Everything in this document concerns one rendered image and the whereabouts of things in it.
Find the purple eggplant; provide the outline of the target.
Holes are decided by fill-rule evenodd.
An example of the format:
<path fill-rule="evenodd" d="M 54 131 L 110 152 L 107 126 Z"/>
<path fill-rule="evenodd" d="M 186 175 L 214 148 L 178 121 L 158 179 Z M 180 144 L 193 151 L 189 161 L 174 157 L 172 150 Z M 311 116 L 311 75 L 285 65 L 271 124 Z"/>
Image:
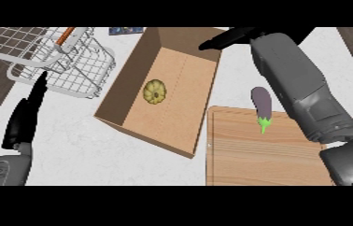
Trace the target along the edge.
<path fill-rule="evenodd" d="M 251 90 L 251 100 L 257 109 L 259 132 L 264 133 L 264 129 L 271 124 L 271 98 L 262 87 L 255 87 Z"/>

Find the wooden cutting board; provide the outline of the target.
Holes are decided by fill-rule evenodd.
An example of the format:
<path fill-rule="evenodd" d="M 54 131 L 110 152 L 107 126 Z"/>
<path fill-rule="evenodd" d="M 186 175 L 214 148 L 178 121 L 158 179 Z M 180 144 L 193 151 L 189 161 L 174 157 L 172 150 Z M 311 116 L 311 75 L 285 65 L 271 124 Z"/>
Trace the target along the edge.
<path fill-rule="evenodd" d="M 206 113 L 205 180 L 209 186 L 320 186 L 332 183 L 319 152 L 283 112 L 265 129 L 257 111 L 212 106 Z"/>

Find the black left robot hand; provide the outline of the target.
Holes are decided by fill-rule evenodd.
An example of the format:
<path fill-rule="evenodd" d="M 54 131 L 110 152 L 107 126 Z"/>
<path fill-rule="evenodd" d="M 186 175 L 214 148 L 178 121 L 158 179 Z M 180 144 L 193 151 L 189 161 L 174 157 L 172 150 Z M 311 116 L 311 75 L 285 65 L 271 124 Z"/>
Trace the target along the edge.
<path fill-rule="evenodd" d="M 13 149 L 19 143 L 29 143 L 33 138 L 36 126 L 36 113 L 47 91 L 47 72 L 42 72 L 31 88 L 26 98 L 22 98 L 11 111 L 1 148 Z"/>

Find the dark blue flat object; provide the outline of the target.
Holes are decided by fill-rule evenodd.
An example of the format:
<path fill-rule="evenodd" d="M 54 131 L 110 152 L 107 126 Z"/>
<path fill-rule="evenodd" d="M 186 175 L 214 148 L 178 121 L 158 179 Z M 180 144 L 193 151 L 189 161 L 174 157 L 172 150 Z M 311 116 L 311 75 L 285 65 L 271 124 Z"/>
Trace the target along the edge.
<path fill-rule="evenodd" d="M 109 35 L 131 35 L 143 32 L 141 27 L 110 27 Z"/>

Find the orange carrot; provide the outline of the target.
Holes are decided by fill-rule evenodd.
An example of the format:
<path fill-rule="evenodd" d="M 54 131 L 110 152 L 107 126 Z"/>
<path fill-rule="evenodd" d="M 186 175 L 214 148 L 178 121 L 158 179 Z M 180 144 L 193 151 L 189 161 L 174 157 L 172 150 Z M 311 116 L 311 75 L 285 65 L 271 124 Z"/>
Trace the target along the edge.
<path fill-rule="evenodd" d="M 73 28 L 75 28 L 75 27 L 67 27 L 67 28 L 66 28 L 65 32 L 62 33 L 60 37 L 57 38 L 57 40 L 56 40 L 56 42 L 54 42 L 54 44 L 56 44 L 57 46 L 62 46 L 65 40 L 67 39 L 67 37 L 69 37 L 69 35 L 70 35 L 72 31 L 73 31 Z"/>

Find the brown cardboard box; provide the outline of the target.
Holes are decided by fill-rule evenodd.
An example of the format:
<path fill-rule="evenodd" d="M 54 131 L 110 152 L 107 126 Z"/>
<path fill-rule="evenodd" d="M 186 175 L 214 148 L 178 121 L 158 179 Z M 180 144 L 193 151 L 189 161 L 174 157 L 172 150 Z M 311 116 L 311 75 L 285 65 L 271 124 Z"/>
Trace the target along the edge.
<path fill-rule="evenodd" d="M 121 133 L 190 158 L 208 106 L 220 51 L 197 46 L 221 33 L 212 27 L 149 27 L 135 43 L 94 117 Z M 165 99 L 143 99 L 158 79 Z"/>

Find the dark brown wooden panel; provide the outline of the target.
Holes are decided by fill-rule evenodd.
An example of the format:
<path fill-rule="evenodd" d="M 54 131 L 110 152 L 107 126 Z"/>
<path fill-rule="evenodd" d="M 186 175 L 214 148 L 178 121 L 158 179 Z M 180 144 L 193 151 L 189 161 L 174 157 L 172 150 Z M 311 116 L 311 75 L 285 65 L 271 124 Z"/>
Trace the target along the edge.
<path fill-rule="evenodd" d="M 342 42 L 347 46 L 348 52 L 353 56 L 353 27 L 338 27 L 338 32 L 342 38 Z"/>

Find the yellow squash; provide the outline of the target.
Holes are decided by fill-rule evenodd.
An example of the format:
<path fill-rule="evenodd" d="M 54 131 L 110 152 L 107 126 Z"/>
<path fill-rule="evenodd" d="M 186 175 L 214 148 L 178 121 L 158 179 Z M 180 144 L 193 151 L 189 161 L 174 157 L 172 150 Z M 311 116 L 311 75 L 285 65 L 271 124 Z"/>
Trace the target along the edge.
<path fill-rule="evenodd" d="M 161 103 L 165 99 L 166 89 L 163 83 L 153 79 L 150 80 L 143 88 L 143 99 L 152 105 Z"/>

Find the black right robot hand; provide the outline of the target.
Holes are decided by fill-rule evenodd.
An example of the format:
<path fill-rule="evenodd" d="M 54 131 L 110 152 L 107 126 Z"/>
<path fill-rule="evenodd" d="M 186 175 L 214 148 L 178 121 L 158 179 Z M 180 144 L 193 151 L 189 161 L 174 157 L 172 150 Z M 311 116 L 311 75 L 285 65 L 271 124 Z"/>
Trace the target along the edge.
<path fill-rule="evenodd" d="M 270 34 L 285 34 L 296 44 L 302 42 L 314 27 L 231 27 L 225 32 L 215 35 L 209 40 L 199 44 L 197 49 L 221 50 L 233 44 L 248 44 L 252 39 Z"/>

